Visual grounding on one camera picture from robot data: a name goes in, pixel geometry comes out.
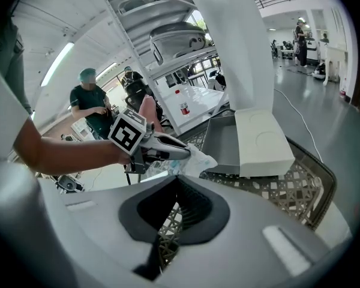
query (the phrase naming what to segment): chair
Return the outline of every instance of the chair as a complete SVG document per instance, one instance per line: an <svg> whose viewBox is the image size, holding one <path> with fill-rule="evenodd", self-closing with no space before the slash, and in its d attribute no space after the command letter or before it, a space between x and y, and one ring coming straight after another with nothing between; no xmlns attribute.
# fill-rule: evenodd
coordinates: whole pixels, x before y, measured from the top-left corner
<svg viewBox="0 0 360 288"><path fill-rule="evenodd" d="M163 109L158 105L154 93L151 91L149 86L144 84L142 79L137 79L133 82L130 81L131 80L127 81L124 85L125 92L128 95L125 99L127 106L135 112L139 112L145 95L152 96L156 102L156 114L160 124L163 127L173 128L171 125L163 125L163 123L167 122L168 120L163 119Z"/></svg>

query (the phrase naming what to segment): white lid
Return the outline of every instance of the white lid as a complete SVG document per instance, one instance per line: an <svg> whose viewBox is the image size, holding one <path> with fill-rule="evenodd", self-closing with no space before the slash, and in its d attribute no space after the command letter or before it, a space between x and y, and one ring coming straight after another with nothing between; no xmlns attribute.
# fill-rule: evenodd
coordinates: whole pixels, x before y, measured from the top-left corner
<svg viewBox="0 0 360 288"><path fill-rule="evenodd" d="M239 139L240 176L284 175L295 158L271 112L246 109L235 112Z"/></svg>

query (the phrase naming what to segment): ceiling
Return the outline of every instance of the ceiling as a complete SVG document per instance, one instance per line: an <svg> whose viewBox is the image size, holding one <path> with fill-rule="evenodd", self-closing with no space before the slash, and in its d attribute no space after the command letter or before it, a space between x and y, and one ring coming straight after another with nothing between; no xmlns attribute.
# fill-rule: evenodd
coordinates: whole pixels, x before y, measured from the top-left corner
<svg viewBox="0 0 360 288"><path fill-rule="evenodd" d="M25 92L38 128L68 112L69 94L79 84L82 69L91 67L100 73L113 62L131 60L104 0L20 0L13 21L25 45ZM49 67L70 41L74 47L49 84L41 87Z"/></svg>
<svg viewBox="0 0 360 288"><path fill-rule="evenodd" d="M312 10L316 29L326 29L324 15L322 10ZM299 17L303 17L308 24L307 12L304 10L280 13L268 17L264 17L263 21L267 29L293 29Z"/></svg>
<svg viewBox="0 0 360 288"><path fill-rule="evenodd" d="M302 10L264 17L263 21L267 29L293 29L296 27L299 17L303 17L306 21L308 20L307 12Z"/></svg>

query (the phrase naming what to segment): desk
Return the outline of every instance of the desk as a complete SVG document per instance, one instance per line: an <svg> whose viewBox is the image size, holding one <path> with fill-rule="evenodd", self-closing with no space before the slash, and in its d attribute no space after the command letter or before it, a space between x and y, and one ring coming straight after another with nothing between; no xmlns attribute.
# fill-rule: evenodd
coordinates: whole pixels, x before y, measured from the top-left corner
<svg viewBox="0 0 360 288"><path fill-rule="evenodd" d="M284 58L284 56L286 58L289 58L288 54L290 54L290 58L292 59L293 58L293 50L286 50L286 49L281 50L281 58L282 59Z"/></svg>
<svg viewBox="0 0 360 288"><path fill-rule="evenodd" d="M177 89L179 89L187 99L188 108L190 110L190 113L187 116L183 115L180 111L175 94ZM213 89L198 88L196 86L188 85L175 85L168 89L162 96L178 128L182 128L180 133L178 133L178 135L180 135L186 131L186 128L189 128L184 126L190 123L193 124L197 119L199 119L200 122L203 122L205 120L203 116L216 108L223 95L223 92L215 91Z"/></svg>
<svg viewBox="0 0 360 288"><path fill-rule="evenodd" d="M203 82L203 84L204 84L204 87L207 88L207 86L208 86L208 80L206 79L205 74L194 74L193 76L188 77L188 79L191 81L191 85L192 85L192 86L194 86L193 80L196 79L196 82L197 82L197 79L198 79L198 78L201 78L201 79L202 79L202 82Z"/></svg>

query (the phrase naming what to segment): white table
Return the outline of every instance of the white table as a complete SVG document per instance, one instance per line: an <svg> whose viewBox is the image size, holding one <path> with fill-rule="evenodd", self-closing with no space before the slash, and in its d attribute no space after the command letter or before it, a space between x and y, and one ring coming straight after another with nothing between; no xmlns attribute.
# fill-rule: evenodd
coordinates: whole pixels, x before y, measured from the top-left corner
<svg viewBox="0 0 360 288"><path fill-rule="evenodd" d="M288 58L288 53L291 53L293 55L293 50L287 50L287 49L281 50L281 58L283 58L284 54L286 54L286 57Z"/></svg>
<svg viewBox="0 0 360 288"><path fill-rule="evenodd" d="M328 84L328 79L329 79L329 63L332 62L332 67L336 68L336 64L337 62L340 63L339 67L346 67L346 54L347 51L340 49L340 48L336 48L336 47L331 47L331 46L325 46L325 80L323 82L323 85L326 86Z"/></svg>
<svg viewBox="0 0 360 288"><path fill-rule="evenodd" d="M196 80L196 82L197 82L197 79L198 79L198 78L201 78L201 80L202 80L202 82L203 82L203 85L204 85L204 87L206 88L205 85L206 85L206 84L208 85L208 81L207 81L207 79L206 79L205 74L194 74L193 76L188 77L188 79L189 79L189 81L190 81L190 85L194 86L193 80Z"/></svg>
<svg viewBox="0 0 360 288"><path fill-rule="evenodd" d="M190 110L188 115L183 115L180 111L180 106L175 94L177 89L179 89L187 99ZM223 95L224 93L220 91L188 85L175 85L162 94L170 114L180 129L180 133L177 133L177 135L186 132L190 126L194 127L208 118L208 116L205 115L217 107Z"/></svg>

